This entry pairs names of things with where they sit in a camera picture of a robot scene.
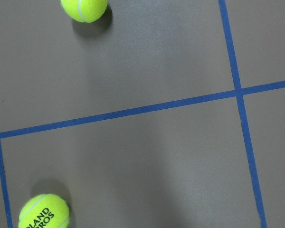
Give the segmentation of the yellow Roland Garros tennis ball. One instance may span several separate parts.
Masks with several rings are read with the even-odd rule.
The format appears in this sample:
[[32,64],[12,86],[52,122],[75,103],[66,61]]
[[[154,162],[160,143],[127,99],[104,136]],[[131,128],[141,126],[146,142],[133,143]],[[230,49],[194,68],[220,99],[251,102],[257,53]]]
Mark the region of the yellow Roland Garros tennis ball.
[[41,194],[30,199],[19,214],[19,228],[67,228],[69,207],[55,194]]

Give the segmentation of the yellow tennis ball near edge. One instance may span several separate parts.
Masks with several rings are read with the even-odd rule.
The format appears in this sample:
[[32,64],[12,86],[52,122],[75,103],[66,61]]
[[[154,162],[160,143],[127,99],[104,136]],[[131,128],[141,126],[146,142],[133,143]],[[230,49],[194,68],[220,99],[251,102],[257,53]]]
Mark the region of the yellow tennis ball near edge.
[[61,0],[63,10],[77,22],[93,23],[105,13],[107,0]]

